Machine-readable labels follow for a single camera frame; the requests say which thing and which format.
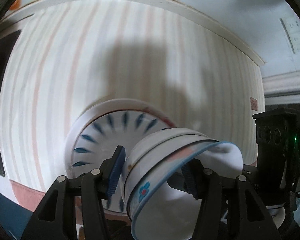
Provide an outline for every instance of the power outlet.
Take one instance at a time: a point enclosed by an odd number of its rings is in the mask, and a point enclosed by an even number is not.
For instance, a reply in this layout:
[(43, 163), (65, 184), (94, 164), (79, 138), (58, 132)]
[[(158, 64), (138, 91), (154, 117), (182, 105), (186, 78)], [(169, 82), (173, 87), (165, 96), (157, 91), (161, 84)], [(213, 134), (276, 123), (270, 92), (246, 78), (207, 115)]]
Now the power outlet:
[(300, 52), (300, 20), (296, 17), (281, 18), (280, 20), (290, 40), (293, 53)]
[(300, 43), (300, 32), (296, 32), (296, 33), (291, 33), (289, 34), (291, 43)]
[(281, 19), (287, 32), (295, 33), (300, 32), (300, 20), (296, 17), (287, 17)]

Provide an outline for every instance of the blue surface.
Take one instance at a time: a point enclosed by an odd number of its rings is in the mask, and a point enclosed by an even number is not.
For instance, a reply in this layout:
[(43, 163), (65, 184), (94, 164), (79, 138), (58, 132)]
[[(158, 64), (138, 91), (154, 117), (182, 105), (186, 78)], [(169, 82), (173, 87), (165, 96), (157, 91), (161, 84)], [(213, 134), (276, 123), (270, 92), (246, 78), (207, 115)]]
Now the blue surface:
[(0, 194), (0, 224), (8, 235), (9, 231), (20, 239), (32, 212)]

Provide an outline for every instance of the sticker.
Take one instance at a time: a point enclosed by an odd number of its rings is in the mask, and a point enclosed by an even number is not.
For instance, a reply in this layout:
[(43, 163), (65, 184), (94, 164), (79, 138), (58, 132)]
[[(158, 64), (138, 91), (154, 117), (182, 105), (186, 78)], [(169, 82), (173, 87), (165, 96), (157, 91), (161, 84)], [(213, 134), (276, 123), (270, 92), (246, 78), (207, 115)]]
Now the sticker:
[(254, 98), (250, 98), (251, 110), (258, 111), (258, 101)]

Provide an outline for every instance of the blue leaf pattern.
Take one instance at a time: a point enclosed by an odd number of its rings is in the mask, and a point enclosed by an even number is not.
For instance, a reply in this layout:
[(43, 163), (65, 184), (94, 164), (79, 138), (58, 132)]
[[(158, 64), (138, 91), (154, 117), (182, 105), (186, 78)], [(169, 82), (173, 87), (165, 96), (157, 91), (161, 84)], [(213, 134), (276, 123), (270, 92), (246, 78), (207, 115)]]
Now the blue leaf pattern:
[(120, 199), (119, 205), (120, 205), (120, 210), (121, 210), (121, 212), (123, 212), (124, 203), (123, 203), (122, 198)]
[(78, 166), (83, 166), (83, 165), (87, 165), (87, 164), (91, 164), (91, 163), (80, 161), (80, 162), (77, 162), (77, 163), (73, 164), (72, 166), (73, 167), (78, 167)]
[(107, 200), (107, 209), (110, 208), (110, 205), (111, 205), (111, 197), (109, 197), (109, 199)]
[(147, 126), (146, 130), (144, 133), (148, 132), (152, 127), (155, 126), (155, 124), (157, 123), (158, 119), (153, 119)]
[(99, 131), (99, 133), (101, 133), (103, 136), (105, 136), (105, 133), (103, 132), (101, 126), (100, 126), (98, 123), (94, 122), (94, 123), (93, 123), (93, 127), (94, 127), (97, 131)]
[(114, 129), (114, 126), (113, 126), (113, 117), (111, 114), (108, 114), (107, 115), (107, 119), (108, 119), (108, 124), (111, 126), (112, 129)]
[(87, 150), (86, 148), (81, 148), (81, 147), (74, 149), (74, 151), (76, 153), (90, 153), (91, 152), (91, 151)]
[(136, 119), (136, 129), (139, 128), (141, 123), (143, 122), (143, 118), (145, 117), (145, 114), (140, 114)]
[(81, 135), (82, 138), (86, 139), (87, 141), (93, 142), (93, 143), (97, 143), (90, 135), (88, 134), (83, 134)]
[(125, 129), (127, 128), (128, 121), (129, 121), (129, 114), (128, 114), (128, 112), (124, 112), (124, 114), (122, 116), (122, 123), (123, 123), (123, 126)]

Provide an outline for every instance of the stacked dishes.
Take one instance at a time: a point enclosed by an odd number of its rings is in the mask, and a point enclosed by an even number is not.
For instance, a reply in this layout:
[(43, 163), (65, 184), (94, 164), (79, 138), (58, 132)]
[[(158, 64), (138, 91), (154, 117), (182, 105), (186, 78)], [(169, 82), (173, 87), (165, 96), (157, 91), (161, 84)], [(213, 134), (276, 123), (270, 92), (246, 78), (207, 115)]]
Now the stacked dishes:
[(130, 152), (120, 186), (135, 239), (191, 238), (201, 200), (170, 187), (167, 179), (181, 173), (180, 168), (193, 158), (223, 177), (242, 174), (242, 155), (236, 145), (186, 128), (153, 133)]

